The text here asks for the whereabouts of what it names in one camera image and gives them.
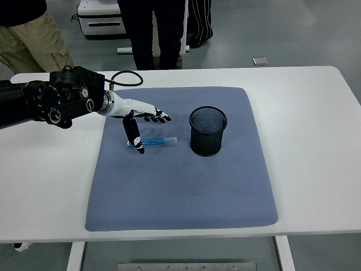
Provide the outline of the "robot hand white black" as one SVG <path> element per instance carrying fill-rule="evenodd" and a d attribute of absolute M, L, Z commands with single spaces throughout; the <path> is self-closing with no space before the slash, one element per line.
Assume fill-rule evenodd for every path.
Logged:
<path fill-rule="evenodd" d="M 123 99 L 115 92 L 110 92 L 113 102 L 107 112 L 107 116 L 122 119 L 123 127 L 129 143 L 140 153 L 144 154 L 144 147 L 136 118 L 143 119 L 146 122 L 171 121 L 171 118 L 162 110 L 154 105 L 141 102 L 134 99 Z"/>

